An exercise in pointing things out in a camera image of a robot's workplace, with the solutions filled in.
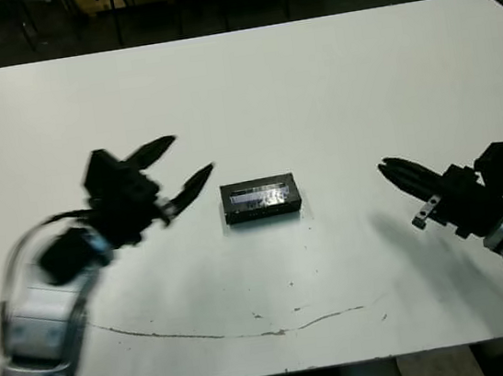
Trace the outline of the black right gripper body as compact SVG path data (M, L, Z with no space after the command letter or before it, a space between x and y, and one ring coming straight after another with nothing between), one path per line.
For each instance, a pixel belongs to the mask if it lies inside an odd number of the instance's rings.
M441 187L413 218L413 226L423 230L429 220L453 225L456 234L485 237L503 220L503 196L479 183L469 166L449 165L441 175Z

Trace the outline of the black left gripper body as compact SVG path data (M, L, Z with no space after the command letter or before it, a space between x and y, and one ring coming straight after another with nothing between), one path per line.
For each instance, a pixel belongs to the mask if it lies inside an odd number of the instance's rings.
M90 171L85 180L90 225L113 248L137 245L155 222L168 226L174 219L170 202L158 197L160 187L138 171L117 166Z

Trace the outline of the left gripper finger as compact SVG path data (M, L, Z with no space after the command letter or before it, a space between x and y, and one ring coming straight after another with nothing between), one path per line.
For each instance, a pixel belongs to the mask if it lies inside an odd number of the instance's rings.
M177 136L175 135L165 135L143 144L121 162L120 168L125 171L138 171L148 168L165 154L176 139Z
M171 199L175 216L180 215L199 196L209 180L213 168L214 163L202 167L183 184L181 191Z

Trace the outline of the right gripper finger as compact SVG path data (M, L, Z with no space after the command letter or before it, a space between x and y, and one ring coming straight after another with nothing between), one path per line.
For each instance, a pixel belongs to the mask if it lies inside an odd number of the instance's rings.
M383 176L405 193L439 189L441 175L423 165L399 157L382 160Z
M391 184L417 199L429 201L439 191L441 176L423 165L404 162L379 165L378 169Z

